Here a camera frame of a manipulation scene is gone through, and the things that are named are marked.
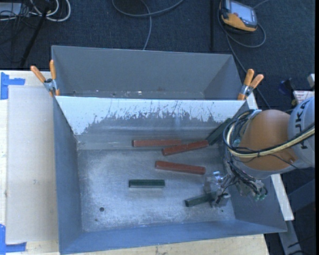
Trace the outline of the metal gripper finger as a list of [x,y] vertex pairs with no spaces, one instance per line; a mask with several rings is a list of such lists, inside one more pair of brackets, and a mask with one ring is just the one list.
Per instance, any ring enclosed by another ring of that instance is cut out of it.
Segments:
[[213,208],[225,207],[230,198],[231,198],[231,195],[228,193],[216,195],[215,198],[211,202],[211,207],[213,207]]
[[220,171],[215,171],[204,176],[204,192],[212,193],[221,190],[223,176]]

